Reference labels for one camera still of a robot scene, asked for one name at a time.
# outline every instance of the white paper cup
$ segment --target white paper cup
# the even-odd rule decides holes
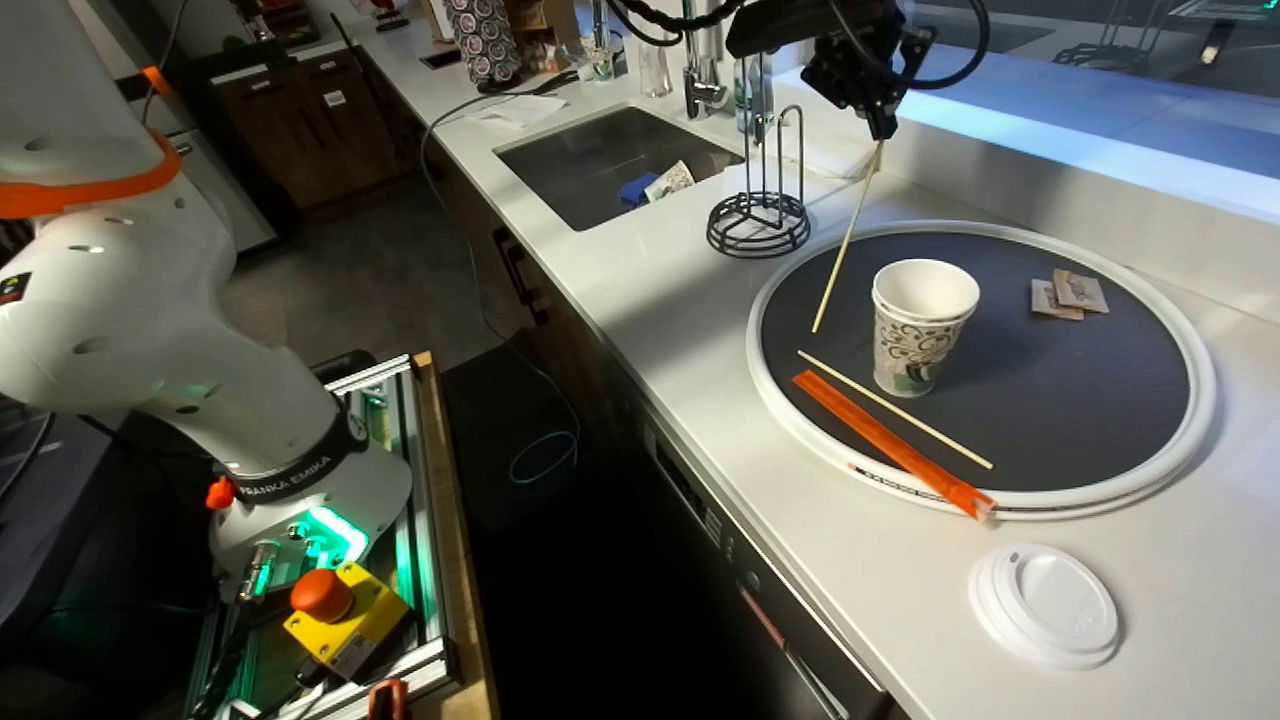
[[[889,397],[924,397],[951,356],[981,283],[944,262],[911,258],[871,277],[877,365],[871,378]]]

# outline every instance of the kitchen counter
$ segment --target kitchen counter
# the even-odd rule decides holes
[[[426,124],[475,97],[464,67],[420,65],[426,30],[357,39]],[[862,122],[823,109],[794,76],[778,91],[808,113],[815,253],[842,242],[855,202],[849,178],[871,145]],[[1001,222],[1082,246],[1154,281],[1215,365],[1213,440],[1169,490],[1102,516],[981,529],[870,490],[769,413],[747,373],[747,315],[789,262],[730,262],[708,250],[704,217],[736,190],[732,178],[573,232],[497,157],[622,104],[723,149],[740,145],[732,122],[687,124],[680,97],[634,102],[629,82],[585,82],[552,97],[564,109],[527,127],[497,117],[507,102],[480,102],[433,135],[634,373],[653,426],[701,463],[708,496],[906,714],[1280,717],[1277,180],[940,97],[906,104],[862,222],[870,232]],[[1013,539],[1057,546],[1114,588],[1124,644],[1110,665],[1038,670],[977,623],[968,571]]]

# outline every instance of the wooden skewer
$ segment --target wooden skewer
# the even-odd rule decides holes
[[[845,397],[837,386],[815,378],[813,370],[795,373],[794,386],[815,399],[823,413],[831,413],[849,431],[865,437],[871,450],[881,450],[889,460],[898,460],[906,472],[922,475],[940,502],[959,509],[963,516],[992,524],[995,506],[968,480],[951,475],[935,460],[922,457],[910,440],[902,440],[894,429],[883,429],[871,413],[865,413],[854,397]]]
[[[889,405],[881,392],[871,392],[871,389],[865,389],[862,379],[837,373],[831,365],[815,360],[813,353],[801,348],[795,356],[801,356],[803,365],[830,373],[830,378],[842,379],[845,389],[862,392],[865,399],[871,399],[871,405],[889,409],[894,417],[910,419],[910,426],[922,429],[924,437],[947,443],[958,457],[974,460],[977,469],[984,469],[984,472],[995,469],[995,463],[984,460],[981,453],[963,450],[959,440],[944,437],[940,429],[924,426],[922,417]]]
[[[845,230],[845,237],[842,237],[842,250],[837,250],[837,262],[831,262],[823,298],[815,300],[815,314],[813,314],[813,325],[808,325],[813,337],[823,329],[823,315],[830,315],[830,305],[831,305],[831,291],[837,291],[837,281],[842,281],[842,268],[845,268],[845,258],[849,258],[855,222],[865,217],[865,203],[870,203],[870,197],[871,197],[871,180],[881,178],[881,157],[883,157],[883,142],[881,142],[877,151],[871,151],[870,180],[865,180],[865,190],[862,190],[862,197],[855,197],[855,210],[854,210],[854,217],[849,217],[849,230]]]

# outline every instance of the sink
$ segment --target sink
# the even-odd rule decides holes
[[[662,178],[683,159],[694,180],[708,180],[740,159],[639,109],[622,109],[497,157],[578,232],[634,214],[622,190],[636,178]]]

